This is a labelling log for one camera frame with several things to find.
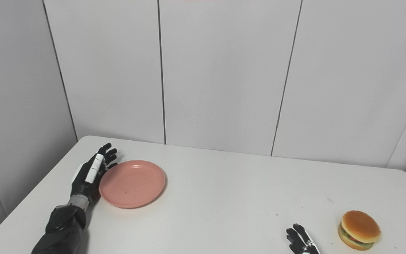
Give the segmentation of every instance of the toy hamburger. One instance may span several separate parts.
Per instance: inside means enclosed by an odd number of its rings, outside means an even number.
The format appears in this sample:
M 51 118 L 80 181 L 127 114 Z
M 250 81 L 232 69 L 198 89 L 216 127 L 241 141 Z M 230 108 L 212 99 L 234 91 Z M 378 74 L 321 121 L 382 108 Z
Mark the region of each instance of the toy hamburger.
M 370 249 L 380 238 L 380 228 L 375 220 L 361 211 L 348 211 L 338 227 L 341 240 L 353 249 Z

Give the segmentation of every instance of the burger patty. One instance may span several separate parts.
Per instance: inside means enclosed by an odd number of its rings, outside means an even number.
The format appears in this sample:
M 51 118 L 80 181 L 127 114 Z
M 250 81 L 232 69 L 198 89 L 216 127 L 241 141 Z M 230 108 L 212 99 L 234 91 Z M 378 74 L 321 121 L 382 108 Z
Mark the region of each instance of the burger patty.
M 345 231 L 345 229 L 342 227 L 341 224 L 339 224 L 339 229 L 340 229 L 341 234 L 342 234 L 343 236 L 347 237 L 349 240 L 351 240 L 352 242 L 354 242 L 354 243 L 356 243 L 356 244 L 358 244 L 358 245 L 360 245 L 360 246 L 369 247 L 369 246 L 372 246 L 372 245 L 374 244 L 374 243 L 363 243 L 363 242 L 361 242 L 361 241 L 356 240 L 354 237 L 352 237 L 351 235 L 349 235 L 349 234 Z

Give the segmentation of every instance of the robotic hand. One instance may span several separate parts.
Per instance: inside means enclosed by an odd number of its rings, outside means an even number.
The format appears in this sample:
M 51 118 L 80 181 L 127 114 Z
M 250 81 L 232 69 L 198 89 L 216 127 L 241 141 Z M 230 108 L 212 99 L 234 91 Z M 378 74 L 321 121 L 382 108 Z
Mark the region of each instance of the robotic hand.
M 81 166 L 71 185 L 70 200 L 66 205 L 56 206 L 51 212 L 45 234 L 31 254 L 77 253 L 86 226 L 85 210 L 90 203 L 98 200 L 98 188 L 105 172 L 117 165 L 110 164 L 117 158 L 117 149 L 107 151 L 111 146 L 111 143 L 102 146 Z
M 294 223 L 286 230 L 286 238 L 290 241 L 289 248 L 295 254 L 320 254 L 316 244 L 306 233 L 302 225 Z

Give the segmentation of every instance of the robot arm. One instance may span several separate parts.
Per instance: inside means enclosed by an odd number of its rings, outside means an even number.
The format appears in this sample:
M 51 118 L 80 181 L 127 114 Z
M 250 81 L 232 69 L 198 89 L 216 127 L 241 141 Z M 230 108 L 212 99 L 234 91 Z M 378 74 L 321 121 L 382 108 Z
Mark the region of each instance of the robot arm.
M 100 196 L 100 180 L 117 158 L 117 149 L 111 143 L 102 146 L 98 152 L 82 165 L 72 183 L 68 204 L 56 206 L 51 212 L 45 234 L 35 245 L 31 254 L 76 254 L 81 244 L 82 232 L 86 227 L 86 209 Z

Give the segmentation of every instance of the tabletop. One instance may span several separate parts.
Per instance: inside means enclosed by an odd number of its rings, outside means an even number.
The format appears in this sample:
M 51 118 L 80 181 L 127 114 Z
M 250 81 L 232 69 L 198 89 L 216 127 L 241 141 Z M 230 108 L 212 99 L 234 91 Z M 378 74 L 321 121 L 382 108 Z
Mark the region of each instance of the tabletop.
M 0 225 L 0 253 L 30 253 L 71 178 L 111 142 L 118 161 L 143 159 L 167 176 L 162 195 L 136 209 L 103 199 L 90 209 L 81 254 L 292 254 L 285 230 L 306 227 L 323 254 L 358 254 L 340 241 L 348 210 L 379 224 L 368 254 L 406 254 L 406 172 L 87 136 Z

